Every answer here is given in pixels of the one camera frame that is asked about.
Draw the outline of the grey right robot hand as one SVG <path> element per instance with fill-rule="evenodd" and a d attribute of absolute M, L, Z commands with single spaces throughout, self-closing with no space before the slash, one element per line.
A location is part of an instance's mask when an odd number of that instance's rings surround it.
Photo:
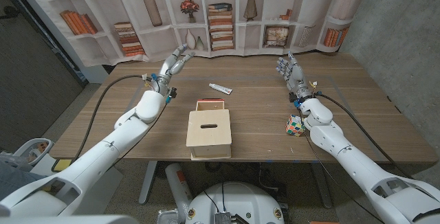
<path fill-rule="evenodd" d="M 288 59 L 278 58 L 276 70 L 284 78 L 289 91 L 297 98 L 311 96 L 311 92 L 305 82 L 303 69 L 291 53 L 288 53 Z"/>

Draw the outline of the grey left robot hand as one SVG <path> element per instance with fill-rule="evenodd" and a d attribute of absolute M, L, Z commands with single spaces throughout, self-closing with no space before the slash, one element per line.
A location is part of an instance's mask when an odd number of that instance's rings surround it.
<path fill-rule="evenodd" d="M 158 74 L 151 74 L 153 88 L 156 92 L 165 96 L 168 92 L 168 84 L 172 76 L 177 75 L 194 55 L 194 52 L 186 54 L 183 58 L 180 56 L 188 49 L 188 45 L 184 43 L 180 45 L 163 63 Z"/>

